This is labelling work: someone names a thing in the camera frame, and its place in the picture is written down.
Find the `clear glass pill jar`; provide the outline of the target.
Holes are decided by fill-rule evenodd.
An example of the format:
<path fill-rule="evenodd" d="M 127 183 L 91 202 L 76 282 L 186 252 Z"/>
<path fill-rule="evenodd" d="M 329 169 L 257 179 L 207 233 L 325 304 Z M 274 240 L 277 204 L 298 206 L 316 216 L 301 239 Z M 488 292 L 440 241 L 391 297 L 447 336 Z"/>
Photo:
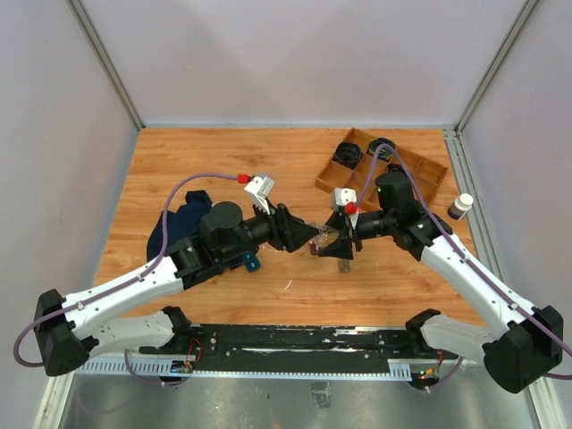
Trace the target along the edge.
<path fill-rule="evenodd" d="M 324 224 L 320 224 L 320 223 L 311 223 L 310 226 L 315 228 L 318 231 L 318 235 L 320 235 L 320 236 L 328 235 L 328 234 L 332 234 L 332 233 L 336 232 L 336 230 L 333 229 L 332 227 L 330 227 L 329 225 L 324 225 Z"/>

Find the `grey pill box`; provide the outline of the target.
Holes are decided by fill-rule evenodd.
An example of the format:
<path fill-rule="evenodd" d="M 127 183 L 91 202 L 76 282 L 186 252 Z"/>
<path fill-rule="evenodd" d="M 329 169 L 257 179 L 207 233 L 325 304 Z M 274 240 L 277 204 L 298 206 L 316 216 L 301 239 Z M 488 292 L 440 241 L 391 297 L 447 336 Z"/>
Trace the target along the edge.
<path fill-rule="evenodd" d="M 346 259 L 339 259 L 338 267 L 341 273 L 349 273 L 351 271 L 350 261 Z"/>

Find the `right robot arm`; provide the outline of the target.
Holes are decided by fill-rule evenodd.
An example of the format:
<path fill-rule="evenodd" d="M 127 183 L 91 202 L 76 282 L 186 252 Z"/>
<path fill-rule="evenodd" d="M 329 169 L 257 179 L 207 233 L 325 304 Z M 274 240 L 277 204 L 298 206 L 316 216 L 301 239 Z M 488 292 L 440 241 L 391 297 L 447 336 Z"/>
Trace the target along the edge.
<path fill-rule="evenodd" d="M 390 237 L 445 279 L 482 318 L 478 327 L 435 309 L 406 323 L 405 346 L 417 358 L 449 351 L 483 365 L 505 391 L 519 393 L 562 361 L 564 321 L 552 306 L 539 308 L 489 271 L 448 224 L 417 200 L 409 177 L 387 172 L 375 180 L 380 210 L 361 213 L 353 189 L 331 193 L 326 224 L 337 238 L 320 257 L 350 260 L 364 240 Z"/>

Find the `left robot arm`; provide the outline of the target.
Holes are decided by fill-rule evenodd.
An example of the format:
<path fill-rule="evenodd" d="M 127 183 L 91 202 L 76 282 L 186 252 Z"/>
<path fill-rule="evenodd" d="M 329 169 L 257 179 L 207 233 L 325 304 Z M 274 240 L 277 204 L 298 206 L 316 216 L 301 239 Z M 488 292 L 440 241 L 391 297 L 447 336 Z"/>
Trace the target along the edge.
<path fill-rule="evenodd" d="M 238 205 L 222 202 L 200 219 L 193 234 L 146 265 L 67 296 L 55 289 L 44 292 L 37 301 L 33 331 L 46 375 L 68 374 L 90 358 L 118 349 L 166 347 L 182 353 L 191 343 L 191 331 L 179 309 L 139 318 L 123 314 L 206 282 L 263 244 L 293 253 L 317 233 L 284 204 L 245 219 Z"/>

